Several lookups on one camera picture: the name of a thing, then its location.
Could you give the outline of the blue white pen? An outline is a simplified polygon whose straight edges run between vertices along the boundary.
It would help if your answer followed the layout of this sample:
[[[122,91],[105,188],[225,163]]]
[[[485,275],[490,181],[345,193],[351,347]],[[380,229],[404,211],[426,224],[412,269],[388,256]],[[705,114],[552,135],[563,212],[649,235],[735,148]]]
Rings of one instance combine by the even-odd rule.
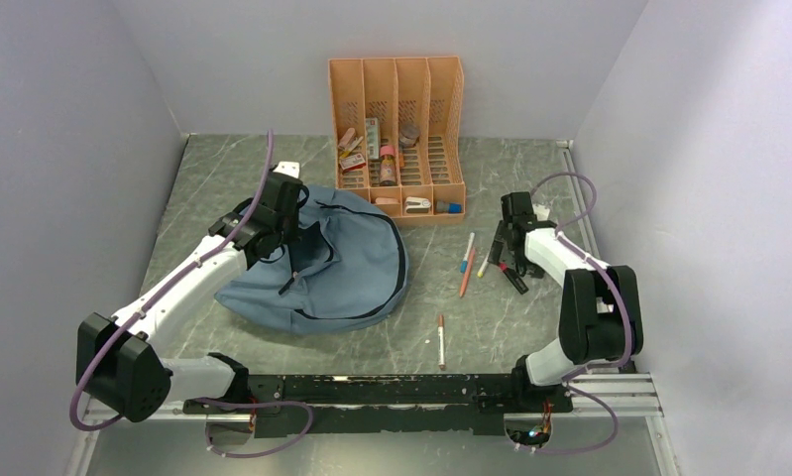
[[[466,273],[468,265],[470,263],[470,256],[471,256],[471,253],[472,253],[472,251],[474,249],[475,238],[476,238],[476,233],[474,231],[470,232],[469,236],[468,236],[468,242],[467,242],[466,250],[464,252],[464,255],[463,255],[461,263],[460,263],[460,272],[462,274]]]

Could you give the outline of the orange pencil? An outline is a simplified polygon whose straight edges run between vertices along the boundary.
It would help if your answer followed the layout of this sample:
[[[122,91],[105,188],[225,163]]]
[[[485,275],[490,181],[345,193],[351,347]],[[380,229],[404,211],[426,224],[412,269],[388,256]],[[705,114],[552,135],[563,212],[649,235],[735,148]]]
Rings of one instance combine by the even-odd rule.
[[[475,261],[475,257],[476,257],[476,248],[472,247],[470,249],[470,251],[469,251],[469,254],[466,257],[465,263],[461,266],[461,268],[462,268],[462,280],[461,280],[460,288],[459,288],[459,291],[458,291],[458,297],[459,298],[462,298],[465,295],[466,291],[467,291],[469,280],[470,280],[470,276],[471,276],[471,272],[472,272],[472,269],[473,269],[473,264],[474,264],[474,261]]]

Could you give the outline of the blue student backpack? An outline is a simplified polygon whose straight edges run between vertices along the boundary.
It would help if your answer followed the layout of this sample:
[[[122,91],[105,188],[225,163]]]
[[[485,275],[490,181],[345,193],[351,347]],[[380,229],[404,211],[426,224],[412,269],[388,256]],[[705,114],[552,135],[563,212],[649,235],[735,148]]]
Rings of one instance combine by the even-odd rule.
[[[384,320],[408,288],[395,222],[357,194],[312,185],[300,237],[215,294],[249,321],[294,334],[359,330]]]

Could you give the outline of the brown white marker pen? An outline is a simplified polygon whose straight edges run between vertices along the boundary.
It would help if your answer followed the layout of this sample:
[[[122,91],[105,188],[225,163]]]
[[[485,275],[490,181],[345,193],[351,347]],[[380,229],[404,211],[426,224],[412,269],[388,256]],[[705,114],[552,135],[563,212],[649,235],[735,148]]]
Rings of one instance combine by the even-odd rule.
[[[445,345],[445,318],[442,313],[437,315],[437,343],[438,343],[438,368],[441,371],[447,369],[446,345]]]

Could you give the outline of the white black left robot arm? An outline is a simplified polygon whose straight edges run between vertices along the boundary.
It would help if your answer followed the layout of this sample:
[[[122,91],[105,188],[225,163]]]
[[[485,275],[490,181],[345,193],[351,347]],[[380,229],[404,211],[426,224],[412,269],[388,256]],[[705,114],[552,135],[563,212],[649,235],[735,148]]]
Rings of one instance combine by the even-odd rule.
[[[168,403],[212,402],[233,413],[252,402],[247,368],[220,353],[163,359],[186,320],[251,267],[278,256],[298,235],[298,213],[308,192],[296,163],[282,162],[264,177],[253,198],[210,226],[187,258],[159,283],[110,316],[91,313],[78,327],[76,390],[70,418],[87,394],[117,418],[139,422]]]

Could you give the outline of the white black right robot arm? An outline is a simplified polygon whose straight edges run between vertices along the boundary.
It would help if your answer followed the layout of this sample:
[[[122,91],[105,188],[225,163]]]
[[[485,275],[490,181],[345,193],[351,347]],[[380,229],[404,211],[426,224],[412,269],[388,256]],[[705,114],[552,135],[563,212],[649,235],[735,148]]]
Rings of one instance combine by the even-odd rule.
[[[635,271],[593,257],[567,239],[557,224],[536,215],[528,193],[501,199],[502,217],[488,261],[520,294],[524,277],[550,278],[562,291],[555,338],[516,363],[524,375],[510,384],[521,410],[535,410],[548,387],[594,368],[620,367],[643,347]]]

